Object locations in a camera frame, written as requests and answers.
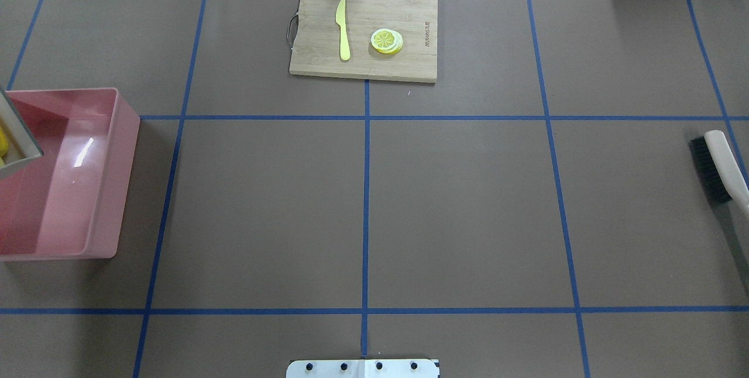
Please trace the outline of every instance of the pink plastic container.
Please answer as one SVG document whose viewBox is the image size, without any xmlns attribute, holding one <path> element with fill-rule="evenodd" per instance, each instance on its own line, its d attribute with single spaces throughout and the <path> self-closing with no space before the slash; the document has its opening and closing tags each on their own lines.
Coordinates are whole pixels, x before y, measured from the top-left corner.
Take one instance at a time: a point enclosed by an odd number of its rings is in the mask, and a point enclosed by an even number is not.
<svg viewBox="0 0 749 378">
<path fill-rule="evenodd" d="M 116 88 L 8 96 L 44 156 L 0 181 L 0 261 L 111 258 L 140 118 Z"/>
</svg>

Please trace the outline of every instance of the yellow knife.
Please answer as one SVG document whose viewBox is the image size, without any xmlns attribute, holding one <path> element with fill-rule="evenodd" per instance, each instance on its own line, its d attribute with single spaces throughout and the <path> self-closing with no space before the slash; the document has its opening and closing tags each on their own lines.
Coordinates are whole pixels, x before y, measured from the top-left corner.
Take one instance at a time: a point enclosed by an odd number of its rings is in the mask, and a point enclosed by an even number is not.
<svg viewBox="0 0 749 378">
<path fill-rule="evenodd" d="M 335 23 L 341 27 L 341 60 L 348 61 L 351 58 L 351 50 L 348 48 L 348 35 L 346 34 L 346 0 L 338 2 Z"/>
</svg>

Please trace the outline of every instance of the sliced lemon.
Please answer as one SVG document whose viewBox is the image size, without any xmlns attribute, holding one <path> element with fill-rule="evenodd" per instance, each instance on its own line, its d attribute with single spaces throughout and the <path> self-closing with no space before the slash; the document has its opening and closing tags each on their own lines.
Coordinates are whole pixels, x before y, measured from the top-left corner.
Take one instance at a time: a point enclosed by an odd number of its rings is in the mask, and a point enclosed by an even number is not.
<svg viewBox="0 0 749 378">
<path fill-rule="evenodd" d="M 403 47 L 403 36 L 395 30 L 378 29 L 372 33 L 370 42 L 377 52 L 394 55 Z"/>
</svg>

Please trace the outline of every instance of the knife handle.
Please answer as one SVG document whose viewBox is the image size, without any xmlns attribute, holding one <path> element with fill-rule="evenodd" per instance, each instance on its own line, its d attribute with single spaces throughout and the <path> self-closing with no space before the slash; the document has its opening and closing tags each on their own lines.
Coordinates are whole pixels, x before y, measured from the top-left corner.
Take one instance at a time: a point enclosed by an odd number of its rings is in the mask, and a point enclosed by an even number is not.
<svg viewBox="0 0 749 378">
<path fill-rule="evenodd" d="M 341 60 L 348 61 L 351 58 L 351 50 L 348 48 L 348 34 L 346 33 L 346 26 L 341 26 Z"/>
</svg>

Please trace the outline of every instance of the wooden cutting board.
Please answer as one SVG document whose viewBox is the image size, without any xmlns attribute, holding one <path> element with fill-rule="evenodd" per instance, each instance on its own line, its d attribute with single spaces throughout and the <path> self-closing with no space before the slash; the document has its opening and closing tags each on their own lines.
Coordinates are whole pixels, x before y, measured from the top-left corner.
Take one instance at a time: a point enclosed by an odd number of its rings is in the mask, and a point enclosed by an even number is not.
<svg viewBox="0 0 749 378">
<path fill-rule="evenodd" d="M 351 58 L 339 57 L 335 10 L 341 0 L 300 0 L 299 28 L 289 72 L 316 77 L 435 83 L 437 81 L 437 0 L 346 0 Z M 383 55 L 370 44 L 376 29 L 394 29 L 403 48 Z"/>
</svg>

